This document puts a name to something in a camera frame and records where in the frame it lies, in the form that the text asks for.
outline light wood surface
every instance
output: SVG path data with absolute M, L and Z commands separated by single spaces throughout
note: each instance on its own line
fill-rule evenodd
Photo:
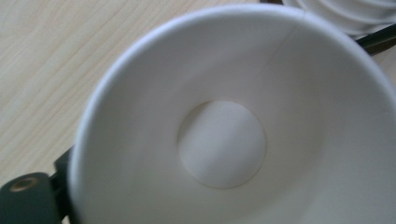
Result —
M 53 173 L 98 80 L 137 38 L 199 8 L 254 0 L 0 2 L 0 185 Z M 375 56 L 396 83 L 396 49 Z

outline metal screw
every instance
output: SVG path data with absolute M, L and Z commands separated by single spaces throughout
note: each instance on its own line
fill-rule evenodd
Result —
M 35 177 L 27 177 L 24 178 L 17 183 L 13 184 L 11 188 L 9 189 L 11 192 L 20 192 L 24 191 L 26 189 L 31 188 L 32 186 L 36 185 L 38 183 L 38 179 Z

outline wooden table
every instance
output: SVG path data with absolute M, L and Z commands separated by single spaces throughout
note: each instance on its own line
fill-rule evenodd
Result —
M 53 173 L 107 68 L 137 38 L 199 8 L 254 0 L 1 1 L 0 185 Z M 375 56 L 396 83 L 396 48 Z

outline stacked paper cup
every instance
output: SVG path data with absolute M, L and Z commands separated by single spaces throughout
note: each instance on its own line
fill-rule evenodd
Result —
M 355 38 L 396 22 L 396 0 L 283 0 L 283 4 L 317 14 Z

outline black object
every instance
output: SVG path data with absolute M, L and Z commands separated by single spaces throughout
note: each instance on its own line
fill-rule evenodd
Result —
M 54 165 L 52 176 L 44 173 L 22 175 L 0 189 L 1 224 L 54 224 L 68 216 L 78 224 L 67 191 L 67 150 Z
M 370 55 L 375 55 L 396 45 L 396 24 L 358 39 L 356 42 Z

